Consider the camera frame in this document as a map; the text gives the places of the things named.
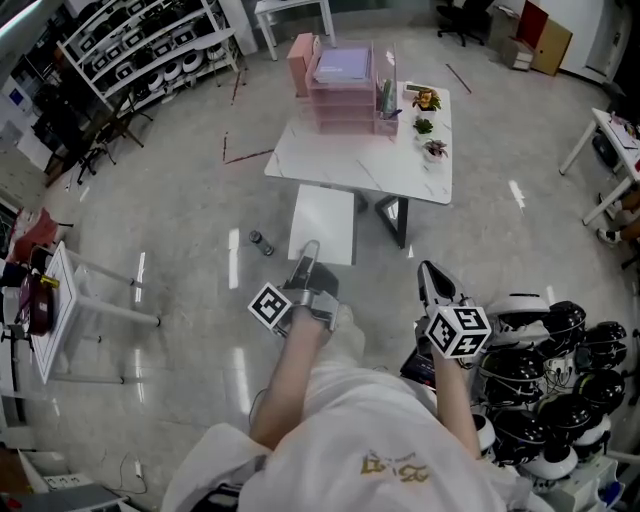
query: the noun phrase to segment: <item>white shelving unit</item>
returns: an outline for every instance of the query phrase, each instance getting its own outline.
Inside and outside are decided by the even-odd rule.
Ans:
[[[100,41],[96,41],[96,43],[86,52],[79,55],[77,58],[74,58],[70,51],[69,45],[78,40],[80,37],[85,35],[85,31],[95,25],[96,20],[100,17],[104,17],[105,12],[117,2],[121,0],[109,0],[105,5],[99,9],[93,16],[91,16],[85,23],[82,24],[80,28],[78,28],[73,35],[64,41],[63,43],[58,42],[58,48],[63,52],[64,56],[69,60],[74,69],[78,72],[78,74],[84,79],[87,85],[91,88],[91,90],[96,94],[96,96],[102,101],[107,107],[113,109],[111,103],[109,102],[109,98],[113,96],[115,93],[120,91],[122,88],[127,85],[133,83],[135,80],[141,79],[147,73],[153,71],[154,69],[162,66],[170,62],[173,59],[176,59],[192,50],[206,50],[212,46],[221,44],[224,49],[225,55],[220,59],[215,61],[207,61],[196,69],[193,73],[189,75],[181,74],[176,79],[171,82],[163,84],[157,91],[153,91],[149,96],[145,97],[143,100],[137,102],[134,107],[136,109],[147,105],[151,101],[160,98],[164,94],[168,94],[169,92],[173,92],[178,87],[183,86],[186,83],[191,82],[194,78],[199,78],[208,73],[215,72],[217,69],[221,69],[224,67],[231,67],[236,73],[238,73],[238,65],[236,62],[237,57],[239,56],[239,49],[237,44],[230,44],[230,39],[235,34],[235,30],[233,28],[225,28],[220,27],[218,21],[216,20],[216,16],[212,11],[211,7],[218,3],[218,0],[214,0],[212,4],[209,4],[207,0],[200,0],[202,3],[202,8],[197,9],[193,12],[186,14],[183,18],[170,23],[169,25],[163,27],[160,30],[157,30],[153,34],[144,38],[142,41],[138,42],[132,48],[129,48],[123,51],[120,55],[112,59],[105,67],[103,67],[100,71],[98,71],[93,77],[89,78],[85,72],[84,67],[86,63],[90,61],[90,57],[98,51],[102,51],[104,48],[108,47],[110,44],[115,42],[120,38],[123,34],[127,32],[127,29],[131,29],[135,27],[142,16],[145,13],[149,12],[152,9],[164,6],[165,8],[171,8],[175,2],[173,0],[155,0],[149,3],[144,9],[141,9],[133,16],[130,16],[126,21],[118,25],[114,28],[109,34],[103,37]],[[109,86],[106,90],[100,90],[100,80],[111,70],[113,70],[120,63],[124,62],[127,58],[132,57],[136,52],[146,48],[151,45],[157,39],[165,36],[171,31],[177,29],[178,27],[189,23],[191,20],[194,20],[198,17],[207,16],[211,25],[213,26],[213,32],[206,34],[202,37],[198,37],[189,43],[183,44],[182,46],[177,46],[173,48],[171,51],[167,52],[165,55],[157,57],[151,63],[146,66],[136,70],[128,77],[116,82]]]

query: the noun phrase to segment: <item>shoe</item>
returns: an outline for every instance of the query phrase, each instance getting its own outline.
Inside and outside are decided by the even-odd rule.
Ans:
[[[602,197],[602,194],[598,194],[598,204],[601,204],[603,200],[604,197]],[[620,201],[614,201],[609,206],[607,206],[604,211],[606,212],[607,217],[609,217],[609,220],[614,220],[620,210],[622,210]]]
[[[598,230],[598,238],[600,241],[604,242],[608,245],[618,245],[620,242],[620,232],[619,231],[607,231],[606,229]]]

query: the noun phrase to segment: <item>black helmet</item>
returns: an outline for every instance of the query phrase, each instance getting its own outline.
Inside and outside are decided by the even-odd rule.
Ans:
[[[573,448],[580,462],[588,462],[594,459],[611,439],[611,420],[606,414],[599,423],[586,430],[579,439],[573,443]]]
[[[583,340],[586,317],[584,309],[568,300],[549,307],[549,313],[542,318],[549,339],[538,346],[545,360],[568,354]]]
[[[544,448],[547,430],[535,414],[524,410],[500,409],[491,416],[496,432],[495,462],[515,466],[532,461]]]
[[[542,400],[537,409],[540,421],[561,443],[572,443],[592,425],[589,404],[575,394],[550,396]]]
[[[537,352],[491,352],[480,362],[480,374],[485,377],[485,398],[495,407],[532,404],[542,396],[538,380],[544,376],[544,364]]]
[[[611,343],[627,337],[627,331],[618,322],[600,322],[595,327],[587,329],[584,335],[583,345],[595,343]]]
[[[599,370],[580,377],[573,388],[583,397],[591,410],[611,414],[624,399],[624,379],[615,370]]]
[[[619,340],[627,332],[618,322],[601,322],[587,329],[584,341],[576,349],[578,371],[608,370],[618,366],[627,355],[627,347]]]

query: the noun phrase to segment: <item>glossy gray floor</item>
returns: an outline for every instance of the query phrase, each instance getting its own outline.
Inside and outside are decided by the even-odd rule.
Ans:
[[[366,364],[395,372],[409,354],[412,322],[421,314],[416,268],[427,258],[445,264],[480,303],[538,292],[578,302],[589,323],[618,320],[631,331],[638,310],[635,269],[621,272],[624,250],[596,239],[603,218],[589,228],[581,222],[596,191],[612,189],[614,181],[590,146],[567,177],[557,170],[585,129],[589,109],[606,106],[604,94],[568,76],[508,70],[493,52],[438,39],[432,29],[339,35],[395,41],[399,77],[449,89],[453,108],[453,202],[412,201],[403,251],[370,209],[358,217],[356,265],[335,268],[340,298],[367,335]],[[278,48],[282,57],[287,48]],[[278,340],[246,306],[265,281],[282,282],[291,270],[286,253],[297,184],[265,178],[268,154],[231,164],[223,156],[228,162],[272,149],[294,98],[284,58],[271,62],[263,52],[249,65],[248,84],[234,102],[231,74],[220,77],[220,88],[209,80],[180,94],[150,111],[153,123],[135,121],[144,149],[119,141],[116,166],[103,161],[80,189],[73,183],[66,191],[65,176],[46,199],[54,218],[76,223],[68,244],[88,258],[135,275],[145,253],[143,279],[150,288],[140,303],[127,287],[97,280],[92,286],[118,303],[160,312],[162,326],[87,321],[88,331],[104,340],[79,344],[73,370],[137,379],[124,386],[51,382],[42,388],[23,357],[21,381],[41,397],[30,401],[29,421],[40,448],[60,450],[75,470],[110,487],[119,485],[128,454],[123,485],[139,489],[138,458],[149,492],[136,499],[149,506],[160,503],[173,471],[207,427],[222,421],[248,427],[253,398],[278,357]],[[249,244],[252,229],[275,245],[271,258]],[[235,230],[237,250],[229,245]],[[621,421],[615,443],[628,445],[627,432],[637,432],[636,425],[631,415]]]

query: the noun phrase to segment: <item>small succulent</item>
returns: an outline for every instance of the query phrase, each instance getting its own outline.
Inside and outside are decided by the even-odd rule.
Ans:
[[[416,119],[416,122],[413,124],[413,127],[420,135],[425,135],[427,133],[431,133],[433,130],[433,125],[431,121],[428,119]]]
[[[422,145],[422,147],[435,157],[442,158],[443,156],[449,156],[444,149],[447,145],[441,140],[428,140]]]
[[[421,110],[440,110],[440,96],[433,89],[424,89],[418,92],[411,105]]]

